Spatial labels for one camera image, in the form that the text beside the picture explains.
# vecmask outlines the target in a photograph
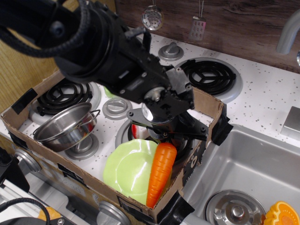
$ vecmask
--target toy carrot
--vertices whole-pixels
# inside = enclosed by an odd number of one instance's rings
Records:
[[[151,167],[146,205],[153,208],[160,197],[172,171],[177,150],[171,143],[160,143]]]

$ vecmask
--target black cable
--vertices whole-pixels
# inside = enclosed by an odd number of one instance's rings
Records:
[[[90,13],[86,0],[78,0],[78,2],[81,11],[79,28],[75,35],[65,43],[52,48],[36,49],[16,38],[7,28],[2,26],[0,26],[0,39],[15,50],[32,57],[49,58],[64,54],[80,44],[90,25]]]
[[[17,198],[17,199],[13,199],[11,201],[5,202],[3,204],[0,205],[0,213],[4,210],[6,210],[9,206],[18,204],[18,203],[32,203],[34,205],[37,205],[38,207],[41,208],[41,210],[45,213],[46,215],[46,225],[50,225],[50,216],[49,213],[46,209],[45,206],[42,205],[42,203],[31,199],[31,198]]]

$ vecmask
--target black tape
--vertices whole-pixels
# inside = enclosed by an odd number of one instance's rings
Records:
[[[23,141],[22,139],[18,138],[17,136],[15,136],[13,133],[11,133],[10,131],[8,132],[8,134],[10,135],[11,139],[13,140],[13,142],[21,147],[21,148],[24,148],[26,150],[29,150],[27,144],[25,141]]]
[[[179,225],[192,212],[194,212],[194,208],[177,191],[157,215],[157,222],[159,225]]]
[[[138,208],[136,205],[126,201],[124,198],[117,196],[120,207],[122,207],[126,212],[133,215],[138,221],[141,221],[147,225],[155,225],[153,218],[143,214],[143,210]]]
[[[212,129],[211,133],[211,140],[218,146],[221,145],[223,141],[225,141],[226,137],[229,135],[230,131],[233,128],[233,126],[228,123],[230,119],[227,118],[226,115],[227,105],[224,104],[221,117]]]
[[[182,178],[183,186],[185,186],[185,184],[187,183],[189,177],[191,176],[198,162],[199,163],[201,162],[205,149],[206,149],[206,141],[202,141],[199,147],[193,153],[191,160],[185,165],[183,169],[183,178]]]
[[[83,184],[84,186],[86,186],[83,179],[80,176],[78,176],[76,173],[70,171],[69,169],[67,169],[66,167],[64,167],[63,165],[61,165],[59,163],[57,165],[65,177],[70,177],[70,178],[78,181],[79,183]]]
[[[11,107],[19,115],[23,109],[36,97],[38,94],[32,88],[22,95]]]

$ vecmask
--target wooden panel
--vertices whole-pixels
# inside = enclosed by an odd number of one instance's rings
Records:
[[[116,0],[116,10],[128,26],[137,27],[143,25],[142,12],[151,4],[151,0]],[[300,8],[299,1],[204,1],[202,16],[207,22],[201,42],[188,39],[193,16],[199,13],[198,0],[157,0],[156,5],[164,12],[165,23],[154,34],[300,73],[296,61],[300,34],[288,55],[276,52],[282,27]]]
[[[113,0],[101,0],[115,11]],[[69,0],[66,7],[74,9],[76,0]],[[25,56],[0,41],[0,112],[10,107],[28,89],[41,83],[57,67],[53,59],[37,59]]]

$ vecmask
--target sink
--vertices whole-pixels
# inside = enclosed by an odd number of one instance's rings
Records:
[[[285,201],[300,214],[300,148],[233,125],[220,146],[208,145],[183,197],[194,207],[193,214],[204,218],[210,197],[228,189],[251,195],[266,211]]]

